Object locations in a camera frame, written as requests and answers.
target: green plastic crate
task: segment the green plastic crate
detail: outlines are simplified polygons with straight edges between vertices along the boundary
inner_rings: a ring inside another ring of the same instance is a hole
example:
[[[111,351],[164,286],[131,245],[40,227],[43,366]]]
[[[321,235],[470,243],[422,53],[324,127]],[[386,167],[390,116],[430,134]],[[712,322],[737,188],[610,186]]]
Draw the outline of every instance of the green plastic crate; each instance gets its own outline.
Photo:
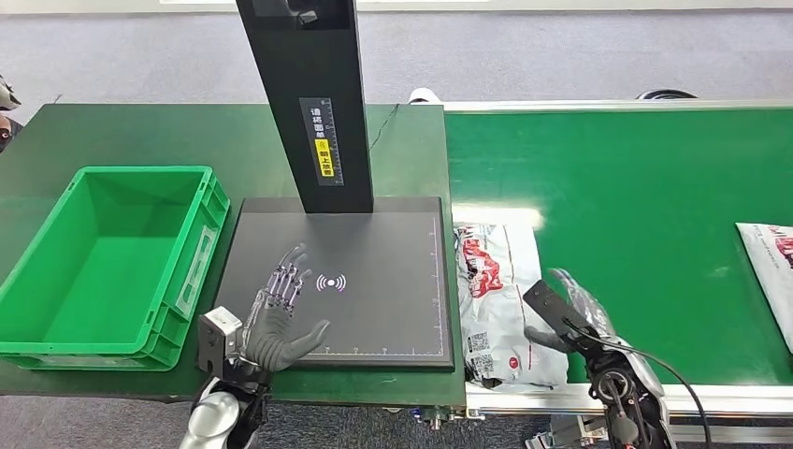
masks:
[[[228,209],[209,167],[83,168],[0,286],[0,358],[172,369]]]

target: black scanning platform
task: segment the black scanning platform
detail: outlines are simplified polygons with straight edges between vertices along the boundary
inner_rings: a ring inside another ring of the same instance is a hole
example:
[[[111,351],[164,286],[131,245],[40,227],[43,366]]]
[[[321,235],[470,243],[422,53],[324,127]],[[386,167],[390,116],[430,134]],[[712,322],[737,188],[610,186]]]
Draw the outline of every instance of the black scanning platform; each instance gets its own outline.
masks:
[[[306,214],[298,198],[247,198],[215,305],[247,317],[256,291],[302,242],[301,267],[313,275],[291,337],[322,319],[330,328],[298,366],[451,369],[442,233],[436,197],[375,198],[371,214]]]

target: wireless charging symbol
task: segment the wireless charging symbol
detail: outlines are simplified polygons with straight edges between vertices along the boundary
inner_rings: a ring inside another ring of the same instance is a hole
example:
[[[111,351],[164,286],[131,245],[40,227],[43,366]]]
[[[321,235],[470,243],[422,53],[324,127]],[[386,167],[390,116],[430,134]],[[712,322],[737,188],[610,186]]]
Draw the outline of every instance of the wireless charging symbol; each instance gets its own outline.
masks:
[[[339,292],[344,291],[344,287],[347,286],[347,278],[344,277],[344,274],[340,274],[337,278],[327,278],[324,274],[321,274],[317,277],[317,291],[322,292],[325,288],[331,287],[335,288]]]

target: yellow warning label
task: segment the yellow warning label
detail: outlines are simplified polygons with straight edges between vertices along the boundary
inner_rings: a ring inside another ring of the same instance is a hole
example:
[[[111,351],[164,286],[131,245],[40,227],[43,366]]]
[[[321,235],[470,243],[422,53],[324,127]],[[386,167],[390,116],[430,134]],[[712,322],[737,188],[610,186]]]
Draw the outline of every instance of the yellow warning label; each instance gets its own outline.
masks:
[[[317,151],[327,152],[330,150],[330,146],[327,144],[326,138],[316,138],[314,143],[317,145]]]
[[[320,173],[323,178],[333,178],[333,162],[330,160],[330,146],[326,138],[316,138],[314,146],[317,149],[317,161],[320,164]]]

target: gray carpet floor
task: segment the gray carpet floor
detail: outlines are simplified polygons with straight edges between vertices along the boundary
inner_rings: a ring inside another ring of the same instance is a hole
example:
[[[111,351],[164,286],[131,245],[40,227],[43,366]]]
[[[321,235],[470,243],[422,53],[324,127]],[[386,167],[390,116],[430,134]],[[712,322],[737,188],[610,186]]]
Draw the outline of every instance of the gray carpet floor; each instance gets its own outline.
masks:
[[[445,100],[793,98],[793,12],[361,14],[370,103],[415,87]],[[0,73],[25,103],[265,100],[233,14],[0,16]]]
[[[370,103],[419,86],[444,100],[631,98],[656,87],[793,98],[793,12],[361,14],[359,30]],[[266,100],[235,15],[0,16],[0,33],[21,122],[53,101]],[[188,408],[0,398],[0,449],[173,448]],[[431,432],[406,412],[304,406],[274,406],[270,418],[263,447],[519,448],[547,425],[491,417]]]

